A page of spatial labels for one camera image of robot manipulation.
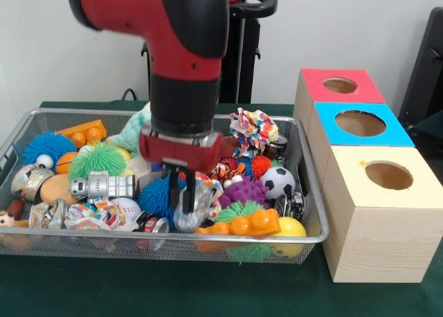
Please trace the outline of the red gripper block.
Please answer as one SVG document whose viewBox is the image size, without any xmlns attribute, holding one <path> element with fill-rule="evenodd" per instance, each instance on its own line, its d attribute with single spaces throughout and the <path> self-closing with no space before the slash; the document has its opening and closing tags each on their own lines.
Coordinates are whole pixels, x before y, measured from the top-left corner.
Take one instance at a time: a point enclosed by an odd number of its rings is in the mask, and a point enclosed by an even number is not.
<svg viewBox="0 0 443 317">
<path fill-rule="evenodd" d="M 220 158 L 223 135 L 211 132 L 200 137 L 172 137 L 155 134 L 151 126 L 144 126 L 139 134 L 141 156 L 151 162 L 173 165 L 169 167 L 169 205 L 175 210 L 179 202 L 179 170 L 185 168 L 186 190 L 183 193 L 183 213 L 195 207 L 195 172 L 211 171 Z"/>
</svg>

